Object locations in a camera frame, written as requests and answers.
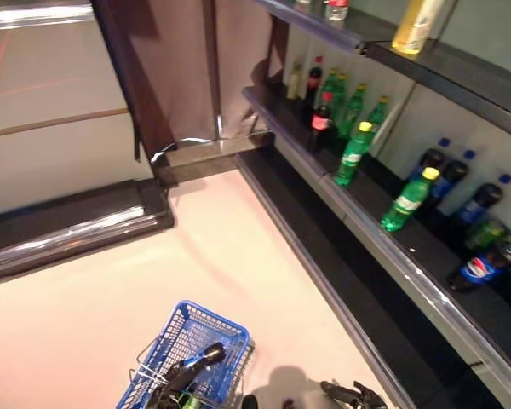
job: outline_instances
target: sprite bottle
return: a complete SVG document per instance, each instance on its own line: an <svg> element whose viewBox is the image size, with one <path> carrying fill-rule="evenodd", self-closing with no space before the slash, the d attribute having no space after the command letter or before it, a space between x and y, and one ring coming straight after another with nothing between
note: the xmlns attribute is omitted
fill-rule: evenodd
<svg viewBox="0 0 511 409"><path fill-rule="evenodd" d="M352 175L358 167L361 157L366 153L369 148L371 139L371 124L369 122L362 122L359 124L359 130L348 142L344 154L341 158L341 164L333 178L337 185L348 186L352 180Z"/></svg>
<svg viewBox="0 0 511 409"><path fill-rule="evenodd" d="M389 232L400 230L409 216L422 204L429 195L432 182L439 176L435 168L426 168L422 178L410 181L400 196L393 202L390 209L382 218L381 226Z"/></svg>
<svg viewBox="0 0 511 409"><path fill-rule="evenodd" d="M339 74L333 91L333 101L331 102L331 119L337 125L341 121L344 106L347 103L347 76Z"/></svg>
<svg viewBox="0 0 511 409"><path fill-rule="evenodd" d="M384 122L387 104L388 98L385 95L381 96L381 98L378 100L378 104L376 104L375 109L373 109L373 111L371 111L369 114L369 117L367 117L367 122L371 123L371 134L373 134L373 138Z"/></svg>
<svg viewBox="0 0 511 409"><path fill-rule="evenodd" d="M354 95L352 95L352 98L348 101L344 119L339 126L339 136L341 139L350 138L354 125L358 122L359 115L364 108L364 93L365 84L358 84L356 92L354 92Z"/></svg>
<svg viewBox="0 0 511 409"><path fill-rule="evenodd" d="M320 90L318 104L316 104L317 107L322 105L322 102L323 102L322 95L325 92L331 92L331 94L333 95L333 99L335 99L336 82L337 82L337 78L336 78L335 68L331 68L330 75L327 76L327 79L325 80L324 85L322 85L322 89Z"/></svg>

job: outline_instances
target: dark soda bottle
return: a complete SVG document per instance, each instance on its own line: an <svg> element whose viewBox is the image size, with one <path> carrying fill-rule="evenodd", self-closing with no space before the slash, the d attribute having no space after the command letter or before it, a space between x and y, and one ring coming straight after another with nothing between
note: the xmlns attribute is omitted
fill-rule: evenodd
<svg viewBox="0 0 511 409"><path fill-rule="evenodd" d="M307 149L310 152L317 152L322 148L324 143L324 133L330 127L330 104L332 100L333 94L331 94L331 92L323 92L322 105L314 111L313 120L311 122L312 130L307 146Z"/></svg>
<svg viewBox="0 0 511 409"><path fill-rule="evenodd" d="M495 243L486 253L472 258L447 279L453 291L470 291L511 268L511 237Z"/></svg>
<svg viewBox="0 0 511 409"><path fill-rule="evenodd" d="M418 165L411 172L409 176L409 181L415 181L418 179L422 171L426 168L435 168L438 169L443 162L445 162L445 155L439 150L439 148L446 148L451 144L451 140L448 138L441 138L439 140L437 148L432 147L428 149L420 158Z"/></svg>
<svg viewBox="0 0 511 409"><path fill-rule="evenodd" d="M463 158L466 159L466 162L474 157L475 152L472 150L467 150L463 154ZM468 172L469 166L465 162L461 160L450 161L441 172L439 179L435 181L432 191L422 205L423 209L430 209L438 206L443 198L468 174Z"/></svg>
<svg viewBox="0 0 511 409"><path fill-rule="evenodd" d="M318 56L314 60L314 66L310 69L307 79L307 93L305 94L305 105L314 106L316 94L322 80L322 61L324 57Z"/></svg>
<svg viewBox="0 0 511 409"><path fill-rule="evenodd" d="M511 175L501 175L498 181L503 185L507 185L511 182ZM465 233L471 225L476 223L502 197L502 188L493 183L485 183L479 187L471 199L463 204L452 217L452 232L454 234Z"/></svg>

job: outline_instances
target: white bottle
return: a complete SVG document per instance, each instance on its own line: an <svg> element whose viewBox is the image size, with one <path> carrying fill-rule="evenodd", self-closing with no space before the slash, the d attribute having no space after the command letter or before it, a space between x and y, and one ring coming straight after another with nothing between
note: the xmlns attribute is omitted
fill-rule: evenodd
<svg viewBox="0 0 511 409"><path fill-rule="evenodd" d="M349 0L327 0L325 18L331 21L342 21L347 16Z"/></svg>

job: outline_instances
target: brown wall trim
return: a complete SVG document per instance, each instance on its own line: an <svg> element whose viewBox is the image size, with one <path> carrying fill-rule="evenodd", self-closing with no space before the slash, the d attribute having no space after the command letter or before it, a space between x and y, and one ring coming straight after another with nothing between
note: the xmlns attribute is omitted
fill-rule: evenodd
<svg viewBox="0 0 511 409"><path fill-rule="evenodd" d="M118 108L118 109L109 109L107 111L84 113L82 115L73 115L71 117L66 117L66 118L50 119L49 121L35 122L33 124L17 125L17 126L12 126L10 128L1 129L0 136L14 134L17 132L23 132L25 130L38 130L40 128L47 128L48 126L70 124L72 122L78 122L78 121L86 121L87 119L96 119L96 118L111 117L113 115L122 115L124 113L129 113L129 109L127 107Z"/></svg>

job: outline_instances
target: yellow bottle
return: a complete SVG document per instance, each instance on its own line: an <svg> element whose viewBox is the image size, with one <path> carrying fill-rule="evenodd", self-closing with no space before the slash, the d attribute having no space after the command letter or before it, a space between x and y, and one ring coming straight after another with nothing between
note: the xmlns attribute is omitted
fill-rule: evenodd
<svg viewBox="0 0 511 409"><path fill-rule="evenodd" d="M392 46L400 53L418 54L445 0L411 0Z"/></svg>

